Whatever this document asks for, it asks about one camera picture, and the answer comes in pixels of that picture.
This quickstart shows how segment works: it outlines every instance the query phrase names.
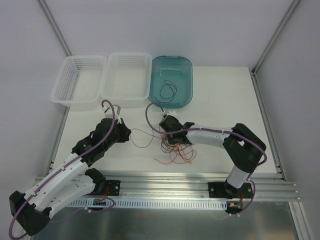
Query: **black mounting bracket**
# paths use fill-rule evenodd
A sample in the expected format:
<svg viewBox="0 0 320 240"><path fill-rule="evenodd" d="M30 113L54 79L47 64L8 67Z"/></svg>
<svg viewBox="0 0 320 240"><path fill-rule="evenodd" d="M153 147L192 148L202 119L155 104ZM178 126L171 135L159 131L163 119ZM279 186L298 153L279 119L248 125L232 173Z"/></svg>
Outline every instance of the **black mounting bracket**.
<svg viewBox="0 0 320 240"><path fill-rule="evenodd" d="M106 193L106 190L107 190L106 195L108 197L120 195L121 181L119 181L119 180L104 180L102 185L103 185L103 187L100 187L101 190L93 191L88 195L103 197L104 194Z"/></svg>
<svg viewBox="0 0 320 240"><path fill-rule="evenodd" d="M211 199L225 199L228 194L225 194L226 187L225 182L208 182L208 191L209 198ZM237 191L237 193L233 196L235 199L241 199L241 193L243 194L244 199L252 199L253 190L251 183L245 182Z"/></svg>
<svg viewBox="0 0 320 240"><path fill-rule="evenodd" d="M105 188L108 189L107 196L119 196L121 181L105 180Z"/></svg>

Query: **white plastic basket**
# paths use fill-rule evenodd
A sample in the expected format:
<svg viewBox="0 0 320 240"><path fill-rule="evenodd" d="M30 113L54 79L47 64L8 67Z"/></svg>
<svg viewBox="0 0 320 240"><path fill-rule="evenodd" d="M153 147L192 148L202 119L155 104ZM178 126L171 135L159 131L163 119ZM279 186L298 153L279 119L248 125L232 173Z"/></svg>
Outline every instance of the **white plastic basket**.
<svg viewBox="0 0 320 240"><path fill-rule="evenodd" d="M149 96L151 69L149 54L111 54L106 64L101 97L123 108L141 106Z"/></svg>
<svg viewBox="0 0 320 240"><path fill-rule="evenodd" d="M64 59L51 101L67 107L91 107L99 103L105 56L68 56Z"/></svg>

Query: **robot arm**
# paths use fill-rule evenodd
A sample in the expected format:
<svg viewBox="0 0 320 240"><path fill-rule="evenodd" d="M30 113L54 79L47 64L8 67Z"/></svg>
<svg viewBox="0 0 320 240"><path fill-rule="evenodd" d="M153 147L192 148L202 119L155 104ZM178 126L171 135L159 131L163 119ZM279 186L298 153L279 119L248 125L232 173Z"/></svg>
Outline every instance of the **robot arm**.
<svg viewBox="0 0 320 240"><path fill-rule="evenodd" d="M123 119L119 117L119 113L120 108L118 106L115 116L116 124L109 136L99 146L74 161L76 157L97 145L106 136L112 126L112 118L102 119L95 130L80 140L63 163L41 182L25 193L15 191L9 197L10 210L13 216L29 199L16 217L16 220L28 235L33 236L39 233L58 211L77 198L86 194L104 194L106 178L95 168L89 169L89 167L101 159L113 144L129 141L131 131L126 127ZM83 172L85 173L79 180L70 182Z"/></svg>
<svg viewBox="0 0 320 240"><path fill-rule="evenodd" d="M167 133L185 130L167 135L169 144L206 144L223 148L227 151L234 166L224 183L224 188L219 190L219 195L223 198L232 199L238 193L238 189L241 188L246 179L259 165L263 154L252 145L252 143L256 144L263 151L267 148L266 145L242 123L237 123L232 128L211 128L200 126L193 122L186 122L182 125L172 115L166 115L159 125ZM241 144L243 140L241 137L249 140L251 143L245 141Z"/></svg>

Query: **transparent blue tub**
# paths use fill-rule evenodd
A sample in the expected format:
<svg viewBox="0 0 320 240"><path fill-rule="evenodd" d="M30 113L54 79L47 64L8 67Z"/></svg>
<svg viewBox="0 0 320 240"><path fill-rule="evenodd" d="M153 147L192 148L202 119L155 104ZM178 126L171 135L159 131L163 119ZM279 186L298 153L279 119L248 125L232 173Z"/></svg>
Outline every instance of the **transparent blue tub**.
<svg viewBox="0 0 320 240"><path fill-rule="evenodd" d="M181 56L158 56L152 61L149 100L178 109L193 96L192 63Z"/></svg>

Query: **white backdrop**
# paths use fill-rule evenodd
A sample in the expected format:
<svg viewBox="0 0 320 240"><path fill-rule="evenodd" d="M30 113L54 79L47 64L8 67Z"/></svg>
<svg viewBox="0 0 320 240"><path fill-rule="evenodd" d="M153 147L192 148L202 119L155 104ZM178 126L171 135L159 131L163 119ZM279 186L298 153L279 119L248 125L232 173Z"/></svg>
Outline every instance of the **white backdrop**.
<svg viewBox="0 0 320 240"><path fill-rule="evenodd" d="M320 239L320 1L304 0L258 72L278 150Z"/></svg>
<svg viewBox="0 0 320 240"><path fill-rule="evenodd" d="M144 52L253 68L292 0L47 0L73 55Z"/></svg>
<svg viewBox="0 0 320 240"><path fill-rule="evenodd" d="M65 56L35 0L2 0L0 33L0 239L7 240L9 195L48 166L63 112L50 93Z"/></svg>

